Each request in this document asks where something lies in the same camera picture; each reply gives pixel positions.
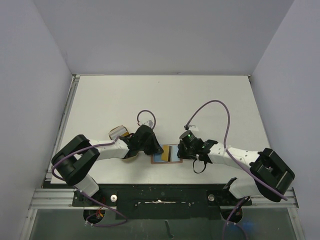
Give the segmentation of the gold credit card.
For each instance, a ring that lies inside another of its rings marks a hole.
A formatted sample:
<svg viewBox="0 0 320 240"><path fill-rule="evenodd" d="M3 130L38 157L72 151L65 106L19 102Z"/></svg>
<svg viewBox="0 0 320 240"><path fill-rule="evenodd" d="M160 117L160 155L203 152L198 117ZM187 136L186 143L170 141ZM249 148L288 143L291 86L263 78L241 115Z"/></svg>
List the gold credit card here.
<svg viewBox="0 0 320 240"><path fill-rule="evenodd" d="M161 154L161 161L171 162L172 146L171 145L163 145L162 149L163 149L163 153Z"/></svg>

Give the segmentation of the tan leather card holder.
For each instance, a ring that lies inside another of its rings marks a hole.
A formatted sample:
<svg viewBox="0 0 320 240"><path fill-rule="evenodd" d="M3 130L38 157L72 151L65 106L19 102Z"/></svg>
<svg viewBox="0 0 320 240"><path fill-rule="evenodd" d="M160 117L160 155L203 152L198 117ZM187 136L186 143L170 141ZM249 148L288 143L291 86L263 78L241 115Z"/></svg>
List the tan leather card holder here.
<svg viewBox="0 0 320 240"><path fill-rule="evenodd" d="M180 164L182 158L178 157L177 144L162 144L163 153L157 153L151 156L151 164Z"/></svg>

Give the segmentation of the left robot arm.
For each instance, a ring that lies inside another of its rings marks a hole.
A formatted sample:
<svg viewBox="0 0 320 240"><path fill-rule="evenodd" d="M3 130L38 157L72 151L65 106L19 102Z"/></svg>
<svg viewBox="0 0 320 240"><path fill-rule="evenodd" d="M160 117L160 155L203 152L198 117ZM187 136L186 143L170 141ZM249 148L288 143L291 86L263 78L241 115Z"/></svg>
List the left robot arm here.
<svg viewBox="0 0 320 240"><path fill-rule="evenodd" d="M139 152L148 156L164 152L153 129L147 125L141 125L135 133L117 136L114 140L90 140L79 134L54 155L51 173L68 186L84 193L84 200L95 206L102 199L99 185L89 175L95 162L130 159Z"/></svg>

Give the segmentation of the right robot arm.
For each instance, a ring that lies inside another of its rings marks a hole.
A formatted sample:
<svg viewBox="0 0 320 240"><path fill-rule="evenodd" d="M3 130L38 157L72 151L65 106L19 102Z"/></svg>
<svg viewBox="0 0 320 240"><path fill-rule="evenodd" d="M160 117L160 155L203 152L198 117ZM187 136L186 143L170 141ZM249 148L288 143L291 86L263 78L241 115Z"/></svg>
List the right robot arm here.
<svg viewBox="0 0 320 240"><path fill-rule="evenodd" d="M190 130L179 137L177 156L207 164L220 164L240 169L254 182L235 177L222 192L223 200L230 205L239 199L262 195L272 202L287 200L285 193L295 179L295 173L271 148L262 151L227 147L216 140L203 141Z"/></svg>

